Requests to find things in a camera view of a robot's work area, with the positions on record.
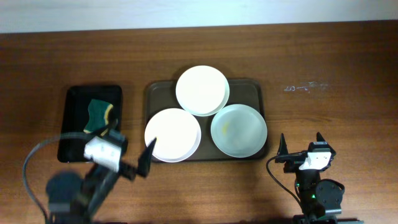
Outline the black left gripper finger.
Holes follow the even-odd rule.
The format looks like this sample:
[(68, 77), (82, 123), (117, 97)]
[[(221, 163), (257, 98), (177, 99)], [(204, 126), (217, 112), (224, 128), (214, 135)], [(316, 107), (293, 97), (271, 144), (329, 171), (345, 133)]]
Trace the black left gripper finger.
[(157, 138), (154, 138), (149, 145), (146, 146), (140, 158), (138, 159), (137, 174), (143, 178), (146, 178), (149, 175), (152, 153), (155, 148), (156, 141)]
[(98, 132), (100, 136), (104, 136), (108, 134), (112, 129), (115, 129), (118, 125), (118, 119), (113, 120), (112, 122), (108, 123), (105, 127), (101, 128)]

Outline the green and yellow sponge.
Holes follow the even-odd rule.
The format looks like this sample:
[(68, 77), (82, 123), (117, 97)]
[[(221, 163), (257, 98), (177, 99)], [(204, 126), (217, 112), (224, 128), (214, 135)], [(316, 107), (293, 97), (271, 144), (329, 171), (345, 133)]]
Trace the green and yellow sponge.
[(84, 133), (98, 133), (104, 136), (108, 132), (109, 114), (114, 106), (106, 101), (92, 99), (88, 105), (89, 120)]

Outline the pink plate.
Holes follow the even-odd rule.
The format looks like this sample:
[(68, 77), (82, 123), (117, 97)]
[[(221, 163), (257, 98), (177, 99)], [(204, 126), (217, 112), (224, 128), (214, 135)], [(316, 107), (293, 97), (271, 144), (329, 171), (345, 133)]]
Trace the pink plate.
[(198, 149), (201, 127), (189, 112), (178, 108), (165, 109), (153, 115), (145, 128), (146, 145), (154, 139), (154, 158), (162, 162), (181, 162)]

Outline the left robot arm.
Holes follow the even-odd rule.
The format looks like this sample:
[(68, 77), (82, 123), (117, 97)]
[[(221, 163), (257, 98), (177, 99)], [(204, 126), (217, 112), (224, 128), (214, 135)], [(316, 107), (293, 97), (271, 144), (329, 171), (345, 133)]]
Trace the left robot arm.
[(61, 140), (81, 139), (85, 142), (84, 157), (93, 167), (84, 177), (72, 171), (59, 172), (46, 186), (49, 197), (47, 223), (93, 223), (119, 178), (131, 182), (137, 176), (147, 177), (156, 138), (150, 140), (138, 159), (137, 166), (122, 161), (128, 140), (108, 124), (92, 133), (65, 133)]

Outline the cream white plate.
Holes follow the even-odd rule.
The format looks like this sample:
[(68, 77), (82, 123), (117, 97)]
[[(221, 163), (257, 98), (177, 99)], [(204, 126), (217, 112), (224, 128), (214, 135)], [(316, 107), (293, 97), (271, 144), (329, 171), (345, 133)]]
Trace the cream white plate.
[(197, 65), (181, 74), (175, 94), (184, 110), (195, 116), (210, 116), (226, 105), (230, 87), (221, 71), (211, 66)]

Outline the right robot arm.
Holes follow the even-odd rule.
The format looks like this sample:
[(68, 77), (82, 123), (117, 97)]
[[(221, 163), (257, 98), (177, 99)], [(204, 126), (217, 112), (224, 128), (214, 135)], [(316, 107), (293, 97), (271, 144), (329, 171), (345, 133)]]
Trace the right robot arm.
[(322, 179), (336, 156), (335, 150), (320, 133), (306, 151), (290, 153), (284, 135), (280, 136), (277, 155), (272, 159), (284, 165), (284, 173), (295, 174), (295, 192), (288, 191), (298, 202), (301, 215), (294, 215), (293, 223), (362, 223), (358, 219), (338, 219), (342, 213), (341, 203), (345, 187), (343, 184)]

